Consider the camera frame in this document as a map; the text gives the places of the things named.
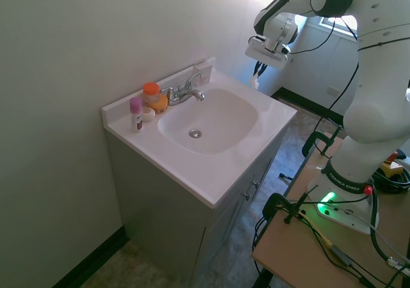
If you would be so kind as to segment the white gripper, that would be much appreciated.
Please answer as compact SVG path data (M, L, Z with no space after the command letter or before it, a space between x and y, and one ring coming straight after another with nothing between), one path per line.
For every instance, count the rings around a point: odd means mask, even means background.
M267 66L283 69L288 62L290 53L291 50L287 45L272 43L260 36L250 37L245 51L246 56L257 61L254 67L255 76L261 76Z

